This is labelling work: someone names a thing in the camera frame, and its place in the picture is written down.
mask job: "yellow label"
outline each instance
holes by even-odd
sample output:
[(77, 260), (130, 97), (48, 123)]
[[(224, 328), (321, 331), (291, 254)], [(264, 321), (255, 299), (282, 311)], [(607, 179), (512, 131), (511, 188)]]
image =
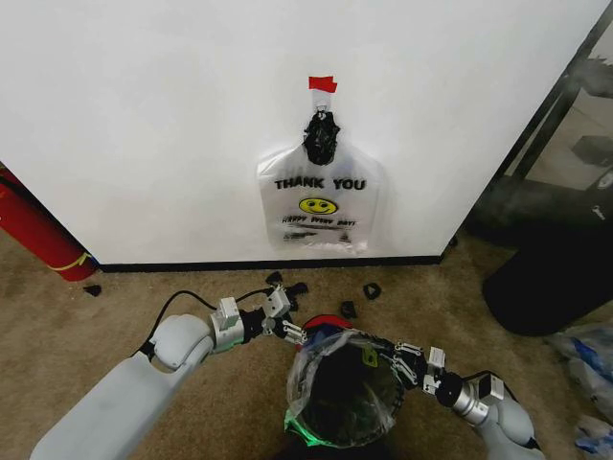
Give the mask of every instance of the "yellow label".
[(362, 349), (362, 362), (367, 366), (378, 367), (378, 355), (371, 347)]

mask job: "white plastic bag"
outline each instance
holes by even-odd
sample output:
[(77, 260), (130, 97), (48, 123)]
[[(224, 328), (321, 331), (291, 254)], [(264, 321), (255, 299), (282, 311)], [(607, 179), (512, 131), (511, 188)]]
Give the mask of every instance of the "white plastic bag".
[(571, 377), (613, 422), (613, 326), (590, 324), (552, 335), (548, 341), (569, 358)]
[(328, 111), (332, 77), (310, 78), (312, 116), (298, 147), (258, 165), (261, 199), (271, 243), (360, 252), (371, 234), (382, 171), (358, 149), (337, 141), (340, 128)]
[(582, 415), (577, 424), (575, 446), (589, 460), (613, 460), (613, 427), (593, 417)]

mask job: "black baseboard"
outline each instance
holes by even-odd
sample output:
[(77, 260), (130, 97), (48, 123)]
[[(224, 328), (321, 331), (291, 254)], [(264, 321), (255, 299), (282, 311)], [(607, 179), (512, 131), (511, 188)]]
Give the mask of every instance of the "black baseboard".
[(105, 273), (133, 273), (156, 271), (215, 271), (215, 270), (269, 270), (280, 268), (323, 268), (338, 266), (378, 265), (435, 265), (443, 256), (371, 257), (362, 259), (309, 259), (289, 261), (253, 262), (197, 262), (186, 264), (101, 264)]

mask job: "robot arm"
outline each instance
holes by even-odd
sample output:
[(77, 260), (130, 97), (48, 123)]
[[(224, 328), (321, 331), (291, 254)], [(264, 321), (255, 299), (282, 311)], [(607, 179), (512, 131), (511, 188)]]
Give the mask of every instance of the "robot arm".
[(501, 379), (489, 372), (478, 381), (462, 379), (446, 372), (444, 362), (439, 348), (432, 347), (426, 360), (421, 348), (398, 343), (392, 369), (407, 389), (421, 387), (473, 426), (486, 443), (488, 460), (545, 460), (530, 416), (507, 397)]
[[(305, 333), (291, 322), (298, 284), (284, 288), (277, 273), (262, 292), (266, 301), (253, 311), (237, 300), (221, 299), (208, 321), (189, 315), (166, 318), (143, 346), (113, 368), (38, 442), (31, 460), (119, 460), (126, 458), (168, 407), (185, 379), (210, 354), (232, 349), (258, 335), (276, 335), (304, 344)], [(157, 358), (164, 371), (151, 364)], [(505, 384), (486, 373), (478, 382), (444, 369), (443, 350), (390, 344), (392, 369), (406, 389), (420, 387), (464, 418), (484, 439), (488, 460), (544, 460), (526, 411), (507, 398)]]
[[(115, 366), (57, 422), (38, 442), (31, 460), (126, 458), (209, 354), (260, 334), (302, 343), (302, 330), (291, 324), (289, 311), (297, 305), (292, 294), (306, 288), (285, 289), (279, 282), (267, 290), (262, 308), (248, 312), (239, 310), (232, 297), (221, 299), (208, 323), (189, 314), (169, 316), (139, 351)], [(166, 372), (151, 364), (153, 357)]]

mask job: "yellow smiley face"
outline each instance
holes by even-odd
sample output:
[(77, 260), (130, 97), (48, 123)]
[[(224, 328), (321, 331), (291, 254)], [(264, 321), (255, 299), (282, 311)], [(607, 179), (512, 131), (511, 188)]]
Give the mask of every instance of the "yellow smiley face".
[(305, 198), (300, 204), (300, 209), (309, 214), (334, 214), (338, 206), (329, 199)]

